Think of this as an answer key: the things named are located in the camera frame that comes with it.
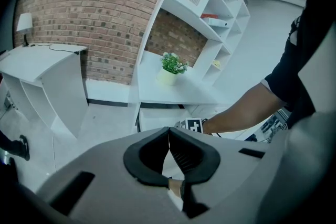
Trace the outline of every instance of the brick wall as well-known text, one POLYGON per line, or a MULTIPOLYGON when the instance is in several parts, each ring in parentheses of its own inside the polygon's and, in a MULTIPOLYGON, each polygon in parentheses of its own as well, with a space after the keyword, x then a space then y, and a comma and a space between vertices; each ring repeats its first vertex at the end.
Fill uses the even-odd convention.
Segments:
POLYGON ((201 33, 165 10, 159 10, 145 50, 163 55, 174 52, 182 62, 194 66, 207 42, 201 33))
MULTIPOLYGON (((85 78, 129 84, 140 42, 157 0, 18 0, 19 15, 31 12, 28 42, 84 45, 85 78)), ((15 45, 22 44, 16 34, 15 45)))

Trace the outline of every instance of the black sleeve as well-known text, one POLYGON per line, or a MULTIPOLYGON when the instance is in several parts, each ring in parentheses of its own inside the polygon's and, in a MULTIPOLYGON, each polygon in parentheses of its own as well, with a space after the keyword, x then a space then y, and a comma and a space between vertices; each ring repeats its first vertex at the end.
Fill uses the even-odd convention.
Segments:
POLYGON ((297 71, 299 48, 296 45, 299 22, 300 17, 291 24, 291 31, 280 63, 262 81, 264 86, 289 106, 298 99, 300 90, 300 79, 297 71))

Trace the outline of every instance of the red book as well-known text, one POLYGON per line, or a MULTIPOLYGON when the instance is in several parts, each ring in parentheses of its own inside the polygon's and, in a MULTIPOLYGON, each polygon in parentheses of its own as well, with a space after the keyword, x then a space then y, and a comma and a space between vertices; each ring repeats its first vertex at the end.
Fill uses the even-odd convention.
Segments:
POLYGON ((218 19, 218 15, 216 14, 208 14, 208 13, 203 13, 201 15, 201 19, 203 18, 213 18, 213 19, 218 19))

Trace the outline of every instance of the lamp shade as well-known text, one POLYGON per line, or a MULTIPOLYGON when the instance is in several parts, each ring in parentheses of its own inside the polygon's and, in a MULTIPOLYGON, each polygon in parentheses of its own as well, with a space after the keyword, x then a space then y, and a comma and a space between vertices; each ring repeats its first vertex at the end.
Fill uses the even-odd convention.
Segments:
POLYGON ((17 24, 16 31, 28 30, 33 27, 33 19, 31 13, 22 13, 17 24))

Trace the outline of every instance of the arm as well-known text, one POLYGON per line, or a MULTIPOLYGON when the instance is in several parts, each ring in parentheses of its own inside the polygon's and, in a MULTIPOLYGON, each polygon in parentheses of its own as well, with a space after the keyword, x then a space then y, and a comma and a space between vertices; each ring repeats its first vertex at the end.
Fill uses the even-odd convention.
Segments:
POLYGON ((255 126, 284 106, 275 94, 261 83, 249 89, 233 106, 203 124, 203 131, 224 133, 255 126))

